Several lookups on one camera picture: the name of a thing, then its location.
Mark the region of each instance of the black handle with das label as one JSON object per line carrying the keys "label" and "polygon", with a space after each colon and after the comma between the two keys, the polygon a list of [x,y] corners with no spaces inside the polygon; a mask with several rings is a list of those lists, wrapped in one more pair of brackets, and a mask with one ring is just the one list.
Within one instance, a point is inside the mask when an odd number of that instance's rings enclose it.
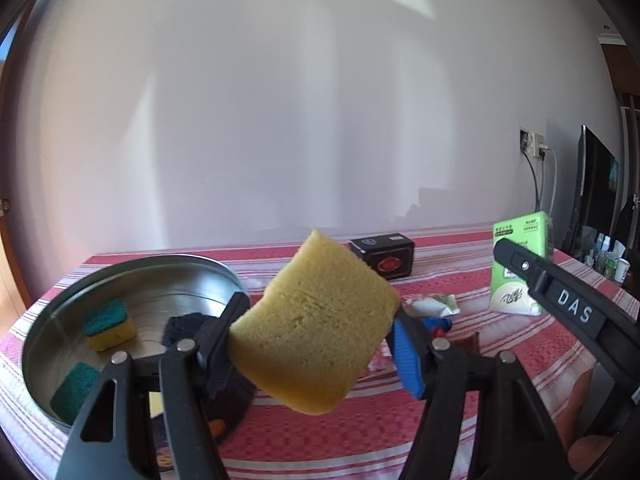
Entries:
{"label": "black handle with das label", "polygon": [[640,333],[609,298],[552,262],[503,238],[495,261],[526,280],[529,295],[560,321],[632,397],[640,400]]}

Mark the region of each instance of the tablecloth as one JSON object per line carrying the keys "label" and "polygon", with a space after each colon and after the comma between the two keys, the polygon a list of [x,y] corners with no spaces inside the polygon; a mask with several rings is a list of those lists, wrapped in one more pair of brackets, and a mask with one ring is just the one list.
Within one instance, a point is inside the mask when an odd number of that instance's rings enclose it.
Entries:
{"label": "tablecloth", "polygon": [[[402,297],[455,294],[461,313],[450,338],[480,334],[484,355],[511,349],[532,377],[549,413],[567,406],[575,380],[594,364],[591,354],[551,316],[511,316],[488,310],[491,226],[406,233],[416,243],[414,271],[394,281]],[[189,250],[227,263],[256,301],[299,244]],[[66,435],[36,407],[20,371],[20,352],[31,323],[64,288],[105,266],[141,253],[90,258],[40,298],[0,341],[0,426],[37,478],[51,480]],[[603,276],[556,251],[554,261],[615,301],[632,316],[640,303]],[[321,478],[395,480],[402,469],[423,403],[402,389],[393,363],[377,354],[347,398],[331,413],[306,416],[258,392],[239,429],[220,449],[229,475],[239,479]],[[476,426],[476,397],[468,394],[452,478],[466,476]]]}

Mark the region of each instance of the silver screw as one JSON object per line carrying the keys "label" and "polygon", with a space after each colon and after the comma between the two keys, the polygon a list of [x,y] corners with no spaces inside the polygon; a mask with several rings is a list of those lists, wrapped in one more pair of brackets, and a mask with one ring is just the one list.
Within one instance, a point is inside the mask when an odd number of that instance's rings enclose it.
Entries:
{"label": "silver screw", "polygon": [[179,352],[190,352],[194,348],[196,348],[196,342],[193,339],[180,339],[178,341]]}
{"label": "silver screw", "polygon": [[451,348],[451,343],[448,339],[444,339],[443,337],[437,337],[431,342],[434,350],[439,350],[440,352],[444,352],[445,350],[449,350]]}
{"label": "silver screw", "polygon": [[111,356],[111,362],[115,365],[121,365],[124,361],[127,360],[127,353],[122,350],[117,351],[114,355]]}
{"label": "silver screw", "polygon": [[516,362],[516,356],[513,355],[508,350],[500,352],[500,361],[502,361],[506,365],[512,365]]}

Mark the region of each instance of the white plastic wrapper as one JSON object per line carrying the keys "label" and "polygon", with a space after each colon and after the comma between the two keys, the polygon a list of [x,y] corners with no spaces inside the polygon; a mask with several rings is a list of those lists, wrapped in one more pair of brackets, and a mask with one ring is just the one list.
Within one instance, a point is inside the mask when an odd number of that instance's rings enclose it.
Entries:
{"label": "white plastic wrapper", "polygon": [[453,294],[432,294],[420,300],[406,300],[404,306],[407,314],[412,317],[447,317],[460,314]]}

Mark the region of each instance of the television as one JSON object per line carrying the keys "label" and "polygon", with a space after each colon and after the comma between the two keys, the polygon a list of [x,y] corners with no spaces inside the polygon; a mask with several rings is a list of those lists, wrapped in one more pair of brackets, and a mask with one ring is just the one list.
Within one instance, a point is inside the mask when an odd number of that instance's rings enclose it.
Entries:
{"label": "television", "polygon": [[572,254],[582,228],[611,234],[618,197],[618,162],[593,132],[582,126],[578,141],[578,171],[569,230],[562,250]]}

